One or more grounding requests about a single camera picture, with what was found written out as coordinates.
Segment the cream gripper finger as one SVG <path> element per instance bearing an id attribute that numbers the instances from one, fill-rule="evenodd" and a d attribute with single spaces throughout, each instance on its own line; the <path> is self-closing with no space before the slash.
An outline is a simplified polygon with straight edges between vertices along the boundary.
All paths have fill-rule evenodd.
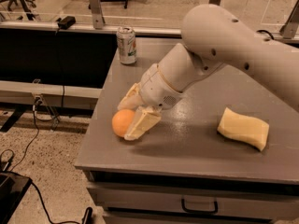
<path id="1" fill-rule="evenodd" d="M 140 106 L 134 115 L 132 123 L 124 135 L 124 139 L 134 141 L 153 128 L 162 118 L 161 110 L 152 106 Z"/>
<path id="2" fill-rule="evenodd" d="M 144 105 L 145 103 L 139 91 L 140 91 L 139 84 L 135 83 L 120 101 L 118 105 L 118 109 L 119 110 L 135 109 L 138 106 Z"/>

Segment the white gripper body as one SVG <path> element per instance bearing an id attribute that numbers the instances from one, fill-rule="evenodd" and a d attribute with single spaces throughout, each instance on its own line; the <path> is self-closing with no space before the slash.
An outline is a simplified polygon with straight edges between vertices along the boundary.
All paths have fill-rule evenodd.
<path id="1" fill-rule="evenodd" d="M 166 83 L 157 63 L 143 74 L 139 82 L 139 95 L 145 105 L 164 110 L 171 109 L 182 99 L 182 94 Z"/>

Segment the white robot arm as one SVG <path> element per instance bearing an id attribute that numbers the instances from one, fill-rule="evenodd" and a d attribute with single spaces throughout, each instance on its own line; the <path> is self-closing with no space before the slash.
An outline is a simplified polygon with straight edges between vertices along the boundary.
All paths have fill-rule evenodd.
<path id="1" fill-rule="evenodd" d="M 125 132 L 136 140 L 161 120 L 191 85 L 229 64 L 252 77 L 293 109 L 299 106 L 299 51 L 252 31 L 222 7 L 192 8 L 181 24 L 182 41 L 153 64 L 119 103 L 135 115 Z"/>

